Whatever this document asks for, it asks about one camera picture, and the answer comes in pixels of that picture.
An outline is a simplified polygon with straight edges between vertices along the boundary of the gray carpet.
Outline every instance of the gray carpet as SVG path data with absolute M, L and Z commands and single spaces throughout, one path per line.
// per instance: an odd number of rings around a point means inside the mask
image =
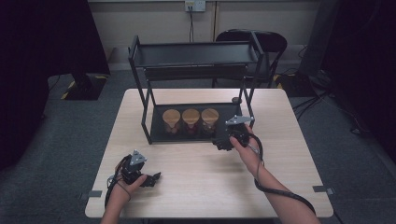
M 57 77 L 49 79 L 49 86 Z M 73 79 L 60 77 L 49 94 L 46 117 L 19 163 L 0 172 L 0 223 L 98 223 L 84 214 L 107 140 L 127 89 L 135 88 L 132 72 L 117 71 L 97 101 L 61 100 Z M 238 88 L 219 80 L 220 88 Z M 154 88 L 210 88 L 211 80 L 154 83 Z M 290 98 L 297 105 L 307 98 Z M 395 223 L 396 179 L 379 159 L 373 138 L 351 133 L 351 117 L 326 97 L 300 118 L 336 217 L 322 223 Z M 140 223 L 141 220 L 122 220 Z

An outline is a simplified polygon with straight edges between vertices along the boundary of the black chair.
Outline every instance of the black chair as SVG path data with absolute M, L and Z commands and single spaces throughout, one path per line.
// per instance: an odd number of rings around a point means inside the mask
M 265 72 L 265 67 L 261 68 L 258 76 L 259 87 L 261 83 L 268 82 L 267 88 L 271 88 L 271 84 L 275 75 L 275 71 L 277 68 L 277 63 L 279 61 L 280 56 L 282 56 L 286 47 L 288 46 L 288 41 L 285 37 L 280 34 L 274 32 L 264 32 L 264 31 L 256 31 L 256 30 L 242 30 L 242 29 L 232 29 L 222 32 L 216 38 L 216 41 L 249 41 L 251 32 L 254 32 L 259 40 L 259 43 L 262 47 L 262 51 L 275 53 L 276 57 L 272 61 L 269 74 Z M 253 79 L 256 71 L 256 65 L 250 64 L 247 68 L 247 81 Z M 217 79 L 213 78 L 212 80 L 212 88 L 215 88 Z

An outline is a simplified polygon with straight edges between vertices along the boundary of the wall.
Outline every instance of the wall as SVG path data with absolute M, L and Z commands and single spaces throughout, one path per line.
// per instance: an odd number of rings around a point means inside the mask
M 105 49 L 126 48 L 134 35 L 142 43 L 189 42 L 191 19 L 184 1 L 91 0 Z M 192 14 L 194 40 L 212 41 L 233 28 L 275 31 L 291 45 L 308 43 L 319 0 L 206 1 L 206 12 Z

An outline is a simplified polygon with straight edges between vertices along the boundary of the black curtain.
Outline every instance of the black curtain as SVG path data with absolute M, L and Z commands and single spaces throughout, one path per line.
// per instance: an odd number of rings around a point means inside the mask
M 395 12 L 394 0 L 342 1 L 322 67 L 396 162 Z
M 87 0 L 0 3 L 0 169 L 27 148 L 48 99 L 48 77 L 109 74 Z

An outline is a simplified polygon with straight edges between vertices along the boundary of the metal rack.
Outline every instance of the metal rack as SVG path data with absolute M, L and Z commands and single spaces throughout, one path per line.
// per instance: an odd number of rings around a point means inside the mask
M 234 42 L 207 42 L 207 43 L 172 43 L 172 44 L 149 44 L 140 43 L 138 36 L 134 37 L 130 48 L 129 62 L 132 68 L 136 86 L 144 107 L 142 127 L 150 144 L 157 142 L 188 142 L 210 141 L 218 138 L 226 132 L 212 134 L 198 133 L 194 136 L 178 134 L 171 136 L 163 131 L 162 114 L 166 109 L 172 108 L 183 111 L 186 108 L 195 108 L 199 111 L 205 108 L 218 110 L 218 130 L 225 130 L 225 120 L 234 115 L 242 115 L 240 103 L 242 95 L 245 96 L 249 116 L 253 117 L 250 102 L 256 85 L 256 77 L 261 66 L 268 70 L 268 56 L 262 48 L 254 33 L 251 33 L 249 41 Z M 256 76 L 253 78 L 252 88 L 247 91 L 245 76 L 247 65 L 257 64 Z M 143 68 L 148 83 L 146 96 L 143 93 L 136 68 Z M 237 100 L 221 103 L 179 104 L 161 105 L 154 98 L 150 82 L 160 80 L 199 79 L 199 78 L 241 78 L 241 87 Z M 146 126 L 149 107 L 149 99 L 154 105 L 150 133 Z

